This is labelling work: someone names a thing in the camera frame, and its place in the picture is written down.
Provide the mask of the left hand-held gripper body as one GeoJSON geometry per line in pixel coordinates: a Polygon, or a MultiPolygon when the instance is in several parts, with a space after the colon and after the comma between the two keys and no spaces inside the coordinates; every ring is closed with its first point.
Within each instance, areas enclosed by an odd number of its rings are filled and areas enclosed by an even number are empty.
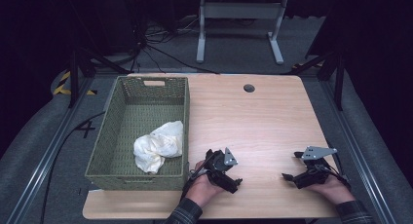
{"type": "Polygon", "coordinates": [[[238,161],[228,148],[226,148],[225,151],[212,151],[209,149],[206,152],[204,169],[206,170],[209,181],[213,185],[231,186],[228,183],[231,177],[229,177],[226,172],[237,163],[238,161]]]}

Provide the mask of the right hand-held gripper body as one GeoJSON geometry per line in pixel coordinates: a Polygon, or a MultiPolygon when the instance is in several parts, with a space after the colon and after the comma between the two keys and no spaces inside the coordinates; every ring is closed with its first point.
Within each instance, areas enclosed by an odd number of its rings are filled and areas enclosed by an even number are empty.
{"type": "Polygon", "coordinates": [[[323,184],[331,173],[331,166],[325,157],[337,152],[335,148],[323,148],[308,146],[303,152],[302,162],[306,166],[306,171],[294,176],[294,183],[298,189],[308,187],[313,184],[323,184]]]}

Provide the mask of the white cloth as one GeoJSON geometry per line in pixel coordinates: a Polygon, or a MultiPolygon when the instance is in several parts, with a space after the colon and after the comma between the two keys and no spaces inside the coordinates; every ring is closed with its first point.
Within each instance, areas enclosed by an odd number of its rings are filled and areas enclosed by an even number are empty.
{"type": "Polygon", "coordinates": [[[183,123],[168,122],[137,138],[133,144],[134,161],[143,172],[157,173],[166,158],[183,154],[183,123]]]}

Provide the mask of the green woven basket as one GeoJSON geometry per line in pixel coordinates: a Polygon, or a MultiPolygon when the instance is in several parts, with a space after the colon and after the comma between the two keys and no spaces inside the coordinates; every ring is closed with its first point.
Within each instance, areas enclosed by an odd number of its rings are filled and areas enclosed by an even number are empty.
{"type": "Polygon", "coordinates": [[[188,176],[190,93],[185,77],[119,77],[85,176],[98,188],[121,191],[181,189],[188,176]],[[133,144],[166,123],[183,124],[182,154],[145,172],[135,164],[133,144]]]}

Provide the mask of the person's left hand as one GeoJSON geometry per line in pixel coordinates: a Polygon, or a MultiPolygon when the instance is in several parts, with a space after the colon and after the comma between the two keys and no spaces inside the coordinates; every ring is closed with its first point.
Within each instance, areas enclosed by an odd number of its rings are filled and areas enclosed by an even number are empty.
{"type": "Polygon", "coordinates": [[[200,208],[207,206],[213,198],[224,192],[219,186],[210,183],[208,177],[200,175],[188,189],[185,198],[191,200],[200,208]]]}

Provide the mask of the person's right hand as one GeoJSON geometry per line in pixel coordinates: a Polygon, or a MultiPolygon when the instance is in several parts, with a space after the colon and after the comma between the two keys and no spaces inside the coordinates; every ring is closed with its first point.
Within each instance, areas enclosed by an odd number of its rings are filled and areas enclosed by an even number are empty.
{"type": "Polygon", "coordinates": [[[351,191],[335,176],[329,175],[323,184],[313,184],[307,190],[323,195],[334,205],[355,201],[351,191]]]}

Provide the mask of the black metal tripod stand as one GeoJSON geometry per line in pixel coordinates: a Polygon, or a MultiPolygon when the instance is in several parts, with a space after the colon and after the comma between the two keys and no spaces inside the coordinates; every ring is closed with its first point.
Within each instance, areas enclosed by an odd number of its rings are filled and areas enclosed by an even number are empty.
{"type": "Polygon", "coordinates": [[[73,50],[70,57],[70,108],[75,105],[80,97],[79,72],[82,72],[86,78],[92,78],[96,73],[96,70],[92,64],[92,59],[99,61],[104,66],[109,67],[119,74],[131,74],[129,70],[122,68],[120,65],[110,61],[104,56],[101,56],[92,50],[77,47],[73,50]]]}
{"type": "Polygon", "coordinates": [[[298,75],[305,70],[315,67],[321,63],[320,70],[317,74],[317,78],[320,81],[328,81],[329,78],[335,74],[335,88],[333,94],[333,100],[339,111],[342,111],[342,90],[344,84],[344,60],[341,54],[335,52],[329,52],[322,56],[317,56],[310,61],[303,64],[295,64],[293,68],[286,72],[286,75],[298,75]]]}

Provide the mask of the black floor tape mark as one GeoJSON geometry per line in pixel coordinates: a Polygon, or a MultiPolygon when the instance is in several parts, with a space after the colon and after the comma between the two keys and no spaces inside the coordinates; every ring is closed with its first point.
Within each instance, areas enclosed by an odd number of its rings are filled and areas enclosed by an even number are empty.
{"type": "Polygon", "coordinates": [[[87,138],[90,131],[94,131],[95,127],[93,127],[92,121],[87,121],[80,126],[75,128],[76,131],[81,131],[83,133],[83,137],[87,138]]]}

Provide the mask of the yellow black hazard tape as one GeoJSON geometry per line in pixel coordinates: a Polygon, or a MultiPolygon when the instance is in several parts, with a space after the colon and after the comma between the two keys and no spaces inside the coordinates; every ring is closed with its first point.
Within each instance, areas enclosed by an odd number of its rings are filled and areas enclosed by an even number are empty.
{"type": "MultiPolygon", "coordinates": [[[[64,86],[66,82],[69,80],[71,75],[70,71],[64,72],[62,77],[60,78],[55,90],[53,91],[53,94],[71,94],[71,90],[66,89],[64,86]]],[[[88,90],[87,95],[96,95],[97,91],[96,90],[88,90]]]]}

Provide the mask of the aluminium floor rail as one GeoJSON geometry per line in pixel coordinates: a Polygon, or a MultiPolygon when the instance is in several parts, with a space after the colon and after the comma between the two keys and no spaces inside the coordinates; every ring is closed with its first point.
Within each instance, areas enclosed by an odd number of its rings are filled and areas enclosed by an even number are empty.
{"type": "Polygon", "coordinates": [[[79,86],[79,93],[74,104],[67,108],[64,112],[61,122],[59,123],[56,131],[53,135],[51,142],[46,148],[39,164],[35,167],[32,172],[29,181],[27,182],[24,190],[19,197],[17,204],[15,205],[13,211],[9,215],[5,224],[21,224],[24,216],[27,214],[34,198],[36,197],[38,191],[40,190],[43,181],[47,177],[53,162],[56,159],[57,151],[63,145],[63,139],[67,136],[67,131],[69,125],[74,118],[79,106],[86,96],[88,89],[90,88],[93,78],[85,78],[84,81],[79,86]]]}
{"type": "Polygon", "coordinates": [[[367,164],[361,150],[358,147],[357,140],[350,128],[349,123],[342,111],[338,109],[334,100],[334,93],[332,88],[327,82],[319,83],[323,93],[328,99],[330,108],[332,109],[336,120],[339,123],[340,129],[343,132],[347,141],[346,147],[355,163],[357,172],[360,176],[362,184],[369,196],[371,203],[373,204],[376,213],[382,224],[395,224],[394,216],[390,210],[390,207],[383,196],[381,189],[378,186],[377,180],[373,175],[369,165],[367,164]]]}

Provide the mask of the grey metal desk frame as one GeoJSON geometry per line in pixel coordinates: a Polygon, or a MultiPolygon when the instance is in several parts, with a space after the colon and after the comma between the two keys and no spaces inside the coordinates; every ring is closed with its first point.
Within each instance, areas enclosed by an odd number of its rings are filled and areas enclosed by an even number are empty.
{"type": "Polygon", "coordinates": [[[203,63],[206,49],[206,19],[273,19],[275,27],[267,33],[276,64],[283,64],[281,49],[278,44],[278,35],[288,0],[280,3],[219,3],[200,0],[199,7],[199,38],[196,62],[203,63]]]}

